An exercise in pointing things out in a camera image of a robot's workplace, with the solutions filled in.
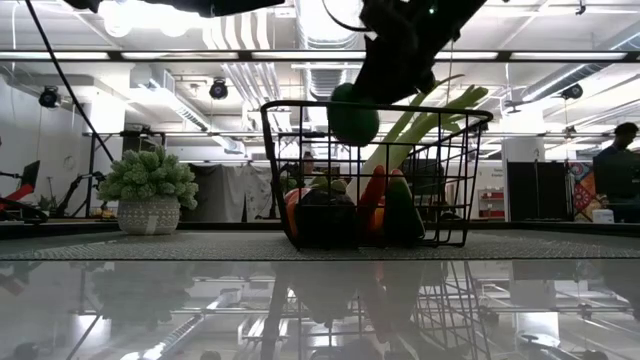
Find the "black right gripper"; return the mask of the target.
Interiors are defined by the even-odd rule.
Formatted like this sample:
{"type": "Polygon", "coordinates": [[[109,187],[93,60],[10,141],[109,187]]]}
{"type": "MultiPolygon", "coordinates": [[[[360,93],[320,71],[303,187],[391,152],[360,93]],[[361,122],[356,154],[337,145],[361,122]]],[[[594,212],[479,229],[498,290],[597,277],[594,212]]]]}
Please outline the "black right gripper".
{"type": "Polygon", "coordinates": [[[435,85],[434,58],[461,37],[465,24],[487,0],[363,0],[359,19],[365,36],[365,59],[353,84],[359,101],[389,105],[435,85]],[[400,84],[398,53],[400,52],[400,84]]]}

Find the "dark round fruit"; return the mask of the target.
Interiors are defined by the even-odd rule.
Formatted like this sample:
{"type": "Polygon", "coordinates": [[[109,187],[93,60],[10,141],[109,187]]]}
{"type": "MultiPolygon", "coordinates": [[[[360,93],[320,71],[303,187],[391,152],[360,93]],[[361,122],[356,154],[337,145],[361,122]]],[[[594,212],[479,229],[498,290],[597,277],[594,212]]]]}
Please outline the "dark round fruit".
{"type": "Polygon", "coordinates": [[[293,207],[295,240],[301,248],[353,248],[357,245],[356,205],[345,194],[312,189],[293,207]]]}

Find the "overhead light bar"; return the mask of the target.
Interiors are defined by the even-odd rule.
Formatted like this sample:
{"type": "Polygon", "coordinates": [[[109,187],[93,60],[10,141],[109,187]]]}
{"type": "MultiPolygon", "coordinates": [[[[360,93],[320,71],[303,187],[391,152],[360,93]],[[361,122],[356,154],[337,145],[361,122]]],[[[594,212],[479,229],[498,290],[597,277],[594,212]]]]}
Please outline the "overhead light bar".
{"type": "MultiPolygon", "coordinates": [[[[203,50],[203,51],[121,51],[121,50],[0,50],[0,61],[49,62],[309,62],[356,63],[365,60],[363,51],[346,50],[203,50]]],[[[436,62],[462,63],[640,63],[636,51],[441,51],[436,62]]]]}

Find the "black metal table frame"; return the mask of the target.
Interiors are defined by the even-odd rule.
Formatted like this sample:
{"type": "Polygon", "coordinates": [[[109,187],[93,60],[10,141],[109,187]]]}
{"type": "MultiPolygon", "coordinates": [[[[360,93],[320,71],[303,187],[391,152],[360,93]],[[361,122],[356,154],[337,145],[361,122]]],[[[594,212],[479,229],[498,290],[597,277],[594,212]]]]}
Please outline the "black metal table frame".
{"type": "MultiPolygon", "coordinates": [[[[640,238],[640,223],[587,223],[587,222],[495,222],[473,220],[467,224],[462,222],[445,222],[441,230],[531,230],[545,232],[567,232],[598,234],[606,236],[640,238]]],[[[254,223],[204,223],[181,222],[177,226],[183,231],[282,231],[280,222],[254,223]]],[[[41,225],[19,224],[17,222],[0,223],[0,240],[26,239],[74,234],[91,234],[119,231],[117,222],[62,222],[41,225]]]]}

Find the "black partition panel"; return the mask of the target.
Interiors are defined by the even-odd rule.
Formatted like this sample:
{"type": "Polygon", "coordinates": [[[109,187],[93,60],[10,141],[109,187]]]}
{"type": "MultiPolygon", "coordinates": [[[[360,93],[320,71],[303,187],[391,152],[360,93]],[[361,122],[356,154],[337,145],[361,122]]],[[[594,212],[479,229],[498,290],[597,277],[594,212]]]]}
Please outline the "black partition panel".
{"type": "Polygon", "coordinates": [[[569,218],[566,169],[561,162],[508,162],[509,218],[565,221],[569,218]]]}

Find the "grey draped cloth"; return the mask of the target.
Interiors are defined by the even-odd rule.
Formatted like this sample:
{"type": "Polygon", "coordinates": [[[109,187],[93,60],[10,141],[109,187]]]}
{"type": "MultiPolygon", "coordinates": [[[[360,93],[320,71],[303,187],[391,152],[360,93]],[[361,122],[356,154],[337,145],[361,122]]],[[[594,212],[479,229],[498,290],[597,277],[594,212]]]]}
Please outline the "grey draped cloth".
{"type": "Polygon", "coordinates": [[[272,206],[271,171],[252,165],[189,165],[199,186],[197,207],[182,222],[241,223],[266,218],[272,206]]]}

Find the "green onion bunch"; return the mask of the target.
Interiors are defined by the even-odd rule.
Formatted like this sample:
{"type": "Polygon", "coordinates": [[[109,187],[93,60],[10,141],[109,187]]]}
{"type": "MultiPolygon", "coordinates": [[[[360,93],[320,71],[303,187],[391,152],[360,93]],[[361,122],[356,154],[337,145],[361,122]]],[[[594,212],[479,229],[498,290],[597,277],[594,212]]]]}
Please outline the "green onion bunch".
{"type": "Polygon", "coordinates": [[[488,94],[485,87],[471,85],[462,95],[440,108],[440,113],[404,111],[381,144],[366,145],[372,152],[360,168],[361,177],[353,179],[346,188],[346,194],[356,202],[368,185],[373,170],[381,165],[384,170],[398,168],[424,136],[430,131],[444,127],[446,131],[458,131],[457,122],[464,118],[463,110],[476,107],[480,100],[488,94]]]}

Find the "thin black diagonal rod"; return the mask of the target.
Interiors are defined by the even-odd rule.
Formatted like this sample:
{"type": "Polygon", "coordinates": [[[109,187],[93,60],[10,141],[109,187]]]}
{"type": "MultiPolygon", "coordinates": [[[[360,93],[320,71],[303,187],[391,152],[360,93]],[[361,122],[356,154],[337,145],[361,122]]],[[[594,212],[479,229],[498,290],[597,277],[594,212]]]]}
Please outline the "thin black diagonal rod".
{"type": "Polygon", "coordinates": [[[33,20],[36,29],[42,39],[42,42],[46,48],[47,53],[49,54],[49,57],[51,59],[51,62],[53,63],[60,79],[62,80],[63,85],[65,86],[66,90],[68,91],[73,104],[78,108],[78,111],[81,115],[81,117],[83,118],[85,124],[87,125],[87,127],[89,128],[89,130],[91,131],[93,137],[96,138],[96,140],[98,141],[98,144],[100,145],[100,147],[104,150],[107,158],[109,159],[110,162],[114,161],[114,157],[111,154],[110,150],[107,148],[106,143],[104,142],[104,140],[98,135],[98,132],[96,131],[93,123],[91,122],[91,120],[89,119],[89,117],[87,116],[86,112],[84,111],[84,108],[82,107],[82,105],[80,104],[71,84],[69,83],[59,61],[58,58],[55,55],[55,52],[53,51],[53,48],[49,42],[49,39],[44,31],[43,26],[41,25],[41,22],[38,18],[38,15],[36,13],[35,7],[32,4],[31,0],[24,0],[26,3],[26,7],[28,9],[28,12],[31,16],[31,19],[33,20]]]}

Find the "red and black equipment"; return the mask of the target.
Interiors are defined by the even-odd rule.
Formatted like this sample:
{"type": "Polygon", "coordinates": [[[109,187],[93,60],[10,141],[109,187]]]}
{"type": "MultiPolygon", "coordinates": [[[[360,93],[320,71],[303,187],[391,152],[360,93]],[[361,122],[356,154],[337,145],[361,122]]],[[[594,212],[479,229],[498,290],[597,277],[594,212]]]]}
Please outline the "red and black equipment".
{"type": "Polygon", "coordinates": [[[13,193],[0,196],[0,221],[22,222],[31,225],[40,225],[48,221],[49,216],[44,211],[23,202],[26,196],[35,192],[39,169],[40,161],[36,160],[26,165],[21,174],[0,171],[0,177],[20,181],[13,193]]]}

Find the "watermelon slice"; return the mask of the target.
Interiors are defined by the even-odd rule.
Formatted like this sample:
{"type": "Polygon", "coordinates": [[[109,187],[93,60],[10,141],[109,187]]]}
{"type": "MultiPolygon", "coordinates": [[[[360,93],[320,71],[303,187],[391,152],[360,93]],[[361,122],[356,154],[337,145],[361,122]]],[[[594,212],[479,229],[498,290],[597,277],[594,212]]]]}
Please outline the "watermelon slice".
{"type": "Polygon", "coordinates": [[[424,237],[425,228],[404,177],[392,177],[389,180],[383,229],[387,241],[393,246],[414,246],[424,237]]]}

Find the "shelf with red bins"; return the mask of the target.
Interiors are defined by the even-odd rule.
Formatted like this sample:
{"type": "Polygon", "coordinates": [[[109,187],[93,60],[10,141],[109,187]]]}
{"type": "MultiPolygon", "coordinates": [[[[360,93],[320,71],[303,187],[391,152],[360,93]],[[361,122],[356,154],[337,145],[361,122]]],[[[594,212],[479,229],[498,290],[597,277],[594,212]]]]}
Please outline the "shelf with red bins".
{"type": "Polygon", "coordinates": [[[503,188],[485,188],[477,191],[478,217],[481,220],[504,220],[505,201],[503,188]]]}

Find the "green pear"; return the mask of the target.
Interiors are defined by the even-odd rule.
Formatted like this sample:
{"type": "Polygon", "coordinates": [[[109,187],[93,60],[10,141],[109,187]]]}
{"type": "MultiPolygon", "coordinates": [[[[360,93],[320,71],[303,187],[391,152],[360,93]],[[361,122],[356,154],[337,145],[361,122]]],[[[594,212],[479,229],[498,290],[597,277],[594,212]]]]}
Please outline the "green pear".
{"type": "Polygon", "coordinates": [[[345,194],[347,183],[342,179],[329,181],[329,178],[326,176],[316,176],[312,179],[310,187],[326,192],[331,191],[337,194],[345,194]]]}

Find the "grey woven placemat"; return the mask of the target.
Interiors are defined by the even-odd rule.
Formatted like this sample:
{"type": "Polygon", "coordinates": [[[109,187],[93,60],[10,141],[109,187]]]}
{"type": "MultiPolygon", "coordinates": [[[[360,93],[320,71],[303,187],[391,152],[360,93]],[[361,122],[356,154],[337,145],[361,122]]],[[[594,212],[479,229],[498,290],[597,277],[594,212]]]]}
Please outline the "grey woven placemat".
{"type": "Polygon", "coordinates": [[[0,261],[329,261],[329,260],[640,260],[640,238],[613,235],[477,230],[466,245],[415,248],[296,249],[280,232],[186,231],[166,236],[120,232],[0,241],[0,261]]]}

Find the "colourful patterned cloth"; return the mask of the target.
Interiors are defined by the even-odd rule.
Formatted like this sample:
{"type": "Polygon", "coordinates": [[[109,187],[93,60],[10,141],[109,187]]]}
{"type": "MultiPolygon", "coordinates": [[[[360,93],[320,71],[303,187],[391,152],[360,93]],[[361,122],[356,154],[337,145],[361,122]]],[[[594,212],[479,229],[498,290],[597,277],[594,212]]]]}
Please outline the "colourful patterned cloth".
{"type": "Polygon", "coordinates": [[[571,161],[568,163],[568,175],[572,190],[574,221],[593,222],[594,211],[607,206],[606,196],[596,191],[593,164],[571,161]]]}

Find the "round orange fruit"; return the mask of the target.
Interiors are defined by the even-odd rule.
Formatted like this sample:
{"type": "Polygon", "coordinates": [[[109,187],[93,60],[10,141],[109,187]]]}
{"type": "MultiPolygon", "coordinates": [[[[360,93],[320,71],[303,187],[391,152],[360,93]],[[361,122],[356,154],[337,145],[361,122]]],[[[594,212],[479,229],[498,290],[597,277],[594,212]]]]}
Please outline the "round orange fruit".
{"type": "Polygon", "coordinates": [[[298,229],[295,220],[295,209],[298,202],[304,198],[309,192],[311,188],[296,188],[285,194],[284,201],[286,205],[287,219],[289,221],[291,234],[293,239],[297,238],[298,229]]]}

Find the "potted green succulent plant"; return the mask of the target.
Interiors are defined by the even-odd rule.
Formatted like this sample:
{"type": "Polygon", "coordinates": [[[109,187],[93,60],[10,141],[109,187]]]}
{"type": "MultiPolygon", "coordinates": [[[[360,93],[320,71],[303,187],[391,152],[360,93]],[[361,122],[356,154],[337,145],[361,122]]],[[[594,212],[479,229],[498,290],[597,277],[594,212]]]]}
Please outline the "potted green succulent plant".
{"type": "Polygon", "coordinates": [[[117,204],[119,228],[129,235],[167,235],[181,210],[197,207],[199,185],[190,167],[164,147],[127,150],[111,164],[98,198],[117,204]]]}

